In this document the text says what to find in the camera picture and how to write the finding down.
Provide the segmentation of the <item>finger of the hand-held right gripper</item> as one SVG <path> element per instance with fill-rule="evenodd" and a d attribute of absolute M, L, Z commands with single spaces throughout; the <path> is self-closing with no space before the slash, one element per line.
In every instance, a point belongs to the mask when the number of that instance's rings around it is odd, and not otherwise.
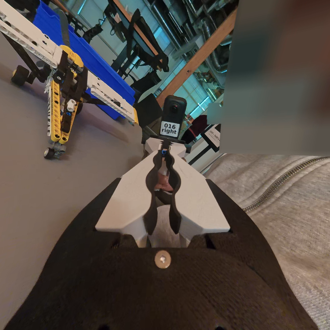
<path fill-rule="evenodd" d="M 185 144 L 170 144 L 168 154 L 172 156 L 177 155 L 180 158 L 184 158 L 186 155 Z"/>
<path fill-rule="evenodd" d="M 163 141 L 146 141 L 145 143 L 145 158 L 152 154 L 154 151 L 162 150 Z"/>

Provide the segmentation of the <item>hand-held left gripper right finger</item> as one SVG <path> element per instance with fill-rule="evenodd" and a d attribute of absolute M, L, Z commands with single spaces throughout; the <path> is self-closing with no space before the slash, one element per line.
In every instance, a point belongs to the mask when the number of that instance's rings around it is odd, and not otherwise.
<path fill-rule="evenodd" d="M 189 245 L 194 236 L 228 232 L 230 225 L 205 177 L 171 151 L 166 166 L 173 188 L 170 226 L 181 245 Z"/>

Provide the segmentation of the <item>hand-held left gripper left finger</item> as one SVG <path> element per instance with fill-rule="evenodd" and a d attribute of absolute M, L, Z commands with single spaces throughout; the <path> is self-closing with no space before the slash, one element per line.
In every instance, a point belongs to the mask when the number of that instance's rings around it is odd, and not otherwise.
<path fill-rule="evenodd" d="M 157 223 L 155 186 L 162 152 L 154 151 L 122 176 L 95 229 L 131 235 L 138 247 L 147 246 Z"/>

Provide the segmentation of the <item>white yellow lego plane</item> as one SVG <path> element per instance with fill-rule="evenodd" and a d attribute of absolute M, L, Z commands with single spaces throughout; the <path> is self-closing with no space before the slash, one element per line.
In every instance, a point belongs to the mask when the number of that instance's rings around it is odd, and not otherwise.
<path fill-rule="evenodd" d="M 18 65 L 11 82 L 17 86 L 33 84 L 37 79 L 46 82 L 47 136 L 50 147 L 45 159 L 59 159 L 65 153 L 73 122 L 84 103 L 109 106 L 123 115 L 132 125 L 139 124 L 136 109 L 106 82 L 94 75 L 70 44 L 67 15 L 60 10 L 59 20 L 62 44 L 42 32 L 26 16 L 32 14 L 32 5 L 1 1 L 1 33 L 29 69 Z"/>

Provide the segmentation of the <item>person's right hand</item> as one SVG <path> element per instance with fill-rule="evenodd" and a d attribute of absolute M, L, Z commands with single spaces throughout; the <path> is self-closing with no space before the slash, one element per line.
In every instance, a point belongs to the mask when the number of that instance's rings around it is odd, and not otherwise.
<path fill-rule="evenodd" d="M 172 186 L 169 184 L 169 176 L 168 175 L 163 175 L 160 172 L 157 173 L 158 174 L 158 181 L 157 184 L 155 185 L 154 190 L 162 190 L 165 192 L 173 192 L 173 188 Z"/>

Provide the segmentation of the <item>black framed marker sign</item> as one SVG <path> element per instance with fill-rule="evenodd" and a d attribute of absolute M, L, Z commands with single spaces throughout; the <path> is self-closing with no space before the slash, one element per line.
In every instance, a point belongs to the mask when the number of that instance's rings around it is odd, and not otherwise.
<path fill-rule="evenodd" d="M 219 151 L 221 124 L 209 125 L 202 133 L 201 137 L 208 143 L 208 146 L 214 151 Z"/>

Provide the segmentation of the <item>wooden ceiling beam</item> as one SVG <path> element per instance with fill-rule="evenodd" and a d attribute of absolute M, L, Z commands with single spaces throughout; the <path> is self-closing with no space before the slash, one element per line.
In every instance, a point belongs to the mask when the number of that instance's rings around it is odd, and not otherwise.
<path fill-rule="evenodd" d="M 237 16 L 236 8 L 225 21 L 216 29 L 216 31 L 204 42 L 200 49 L 194 54 L 178 74 L 170 81 L 164 90 L 156 98 L 159 106 L 163 108 L 165 99 L 174 93 L 183 85 L 183 83 L 197 70 L 204 60 L 216 49 L 216 47 L 225 39 L 225 37 L 234 29 Z"/>

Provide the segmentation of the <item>person's grey hoodie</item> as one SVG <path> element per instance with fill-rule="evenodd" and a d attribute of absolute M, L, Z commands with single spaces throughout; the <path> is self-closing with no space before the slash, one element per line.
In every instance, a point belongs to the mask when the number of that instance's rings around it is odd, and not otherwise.
<path fill-rule="evenodd" d="M 225 154 L 204 174 L 261 230 L 304 309 L 330 328 L 330 160 Z"/>

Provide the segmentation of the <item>blue plastic bin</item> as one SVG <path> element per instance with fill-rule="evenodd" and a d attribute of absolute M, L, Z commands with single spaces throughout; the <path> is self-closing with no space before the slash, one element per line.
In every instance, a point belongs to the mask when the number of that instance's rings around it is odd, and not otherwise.
<path fill-rule="evenodd" d="M 36 9 L 33 24 L 46 34 L 58 46 L 63 45 L 60 18 L 43 1 Z M 134 102 L 133 89 L 114 71 L 114 69 L 81 37 L 69 27 L 71 49 L 77 53 L 84 65 L 115 92 L 124 98 L 130 105 Z"/>

